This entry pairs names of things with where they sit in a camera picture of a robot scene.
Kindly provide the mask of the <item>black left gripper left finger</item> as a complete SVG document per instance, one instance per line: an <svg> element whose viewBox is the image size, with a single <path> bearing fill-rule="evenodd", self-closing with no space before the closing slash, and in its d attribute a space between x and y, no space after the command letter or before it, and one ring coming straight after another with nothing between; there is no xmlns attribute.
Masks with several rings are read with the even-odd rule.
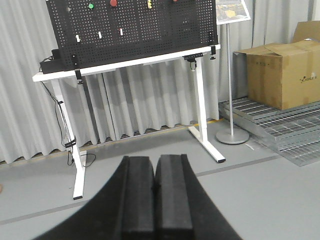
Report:
<svg viewBox="0 0 320 240"><path fill-rule="evenodd" d="M80 210L39 240L153 240L154 171L147 156L124 156Z"/></svg>

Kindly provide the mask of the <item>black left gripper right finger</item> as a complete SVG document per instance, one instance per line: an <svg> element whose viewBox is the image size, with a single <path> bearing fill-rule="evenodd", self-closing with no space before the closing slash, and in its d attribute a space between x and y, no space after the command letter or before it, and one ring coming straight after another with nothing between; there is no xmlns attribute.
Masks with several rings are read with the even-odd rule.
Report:
<svg viewBox="0 0 320 240"><path fill-rule="evenodd" d="M241 239L197 179L186 154L161 155L155 185L156 239Z"/></svg>

